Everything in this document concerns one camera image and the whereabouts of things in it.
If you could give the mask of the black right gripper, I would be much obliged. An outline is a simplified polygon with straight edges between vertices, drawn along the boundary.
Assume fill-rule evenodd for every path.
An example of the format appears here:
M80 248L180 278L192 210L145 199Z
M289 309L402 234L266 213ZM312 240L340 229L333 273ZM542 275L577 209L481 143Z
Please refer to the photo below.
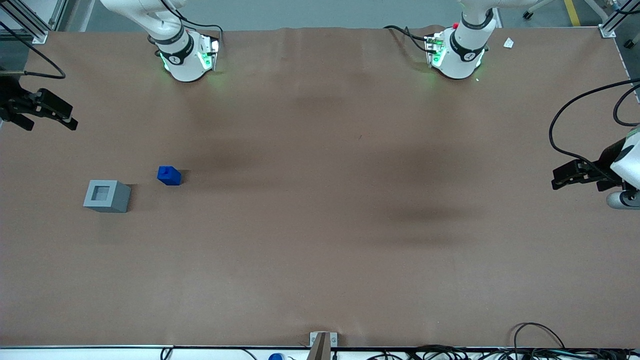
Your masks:
M77 130L78 121L71 117L73 106L67 101L46 88L35 92L23 89L18 78L14 76L0 78L0 114L3 121L32 123L25 114L41 117L41 112L37 110L38 105L53 114L47 116L49 119L57 121L71 131Z

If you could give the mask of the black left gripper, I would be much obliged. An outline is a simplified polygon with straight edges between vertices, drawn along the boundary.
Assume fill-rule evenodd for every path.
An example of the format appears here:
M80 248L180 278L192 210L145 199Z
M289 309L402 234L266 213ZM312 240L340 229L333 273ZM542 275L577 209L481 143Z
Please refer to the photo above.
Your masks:
M551 180L551 188L554 191L558 191L562 189L562 187L569 185L596 182L596 187L599 192L605 192L614 188L624 189L624 180L611 169L611 166L622 152L625 142L624 140L618 140L606 147L602 150L601 155L599 155L599 158L595 162L599 170L603 171L608 177L603 176L603 179L601 179L601 177L596 176L597 171L589 161L573 159L553 170L554 178Z

